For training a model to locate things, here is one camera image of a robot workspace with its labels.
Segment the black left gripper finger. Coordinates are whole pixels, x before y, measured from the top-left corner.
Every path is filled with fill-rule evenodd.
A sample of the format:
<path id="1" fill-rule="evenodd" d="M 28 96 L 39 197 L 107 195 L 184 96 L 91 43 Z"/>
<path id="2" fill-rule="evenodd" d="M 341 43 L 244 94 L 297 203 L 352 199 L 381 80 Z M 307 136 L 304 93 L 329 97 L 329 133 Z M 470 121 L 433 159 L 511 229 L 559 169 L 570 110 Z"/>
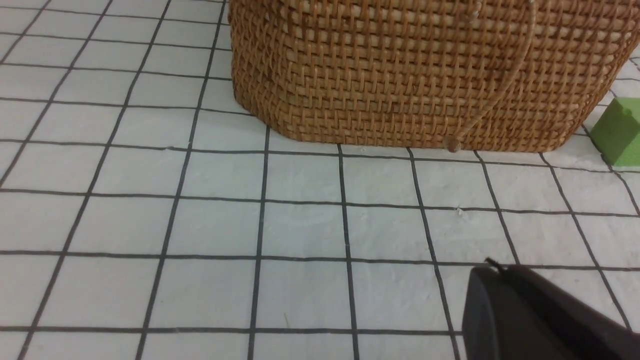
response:
<path id="1" fill-rule="evenodd" d="M 470 270 L 462 337 L 469 360 L 637 360 L 638 333 L 532 269 L 486 259 Z"/>

